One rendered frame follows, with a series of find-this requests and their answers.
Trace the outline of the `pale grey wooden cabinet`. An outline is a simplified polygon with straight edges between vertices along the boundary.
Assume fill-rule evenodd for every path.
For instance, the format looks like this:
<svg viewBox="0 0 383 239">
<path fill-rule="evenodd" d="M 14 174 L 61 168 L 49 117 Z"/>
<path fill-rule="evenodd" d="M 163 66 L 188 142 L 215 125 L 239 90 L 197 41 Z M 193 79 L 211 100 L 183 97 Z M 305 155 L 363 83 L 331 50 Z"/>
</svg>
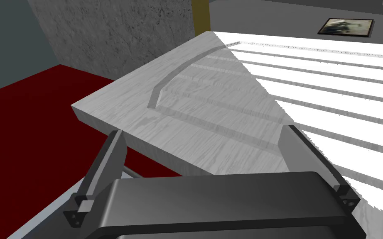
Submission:
<svg viewBox="0 0 383 239">
<path fill-rule="evenodd" d="M 205 32 L 72 105 L 184 176 L 294 171 L 297 127 L 361 197 L 383 239 L 383 44 Z"/>
</svg>

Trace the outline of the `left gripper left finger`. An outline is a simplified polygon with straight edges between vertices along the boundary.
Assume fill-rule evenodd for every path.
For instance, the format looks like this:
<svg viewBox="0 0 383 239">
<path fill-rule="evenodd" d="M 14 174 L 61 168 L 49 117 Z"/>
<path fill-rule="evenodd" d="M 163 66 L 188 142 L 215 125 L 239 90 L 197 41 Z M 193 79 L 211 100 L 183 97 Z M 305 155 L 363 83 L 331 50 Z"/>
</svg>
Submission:
<svg viewBox="0 0 383 239">
<path fill-rule="evenodd" d="M 72 228 L 79 228 L 87 214 L 86 207 L 114 180 L 121 178 L 127 145 L 122 130 L 112 131 L 93 161 L 79 189 L 72 193 L 63 214 Z"/>
</svg>

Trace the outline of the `dark framed wall picture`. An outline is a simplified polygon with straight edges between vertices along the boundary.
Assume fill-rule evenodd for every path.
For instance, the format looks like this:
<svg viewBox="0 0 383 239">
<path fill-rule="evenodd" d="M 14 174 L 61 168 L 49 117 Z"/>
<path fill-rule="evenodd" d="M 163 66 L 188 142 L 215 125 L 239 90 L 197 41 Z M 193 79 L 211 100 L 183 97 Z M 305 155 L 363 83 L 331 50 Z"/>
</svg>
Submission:
<svg viewBox="0 0 383 239">
<path fill-rule="evenodd" d="M 318 31 L 322 35 L 369 37 L 373 28 L 372 19 L 329 18 Z"/>
</svg>

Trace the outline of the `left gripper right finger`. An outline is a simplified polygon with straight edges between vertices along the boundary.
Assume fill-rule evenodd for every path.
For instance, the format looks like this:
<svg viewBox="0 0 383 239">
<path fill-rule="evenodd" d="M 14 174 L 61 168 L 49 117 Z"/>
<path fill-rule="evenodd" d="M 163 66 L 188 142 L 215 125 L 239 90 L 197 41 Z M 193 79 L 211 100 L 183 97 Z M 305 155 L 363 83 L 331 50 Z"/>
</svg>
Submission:
<svg viewBox="0 0 383 239">
<path fill-rule="evenodd" d="M 277 146 L 291 172 L 317 172 L 353 212 L 360 197 L 330 161 L 294 125 L 283 125 Z"/>
</svg>

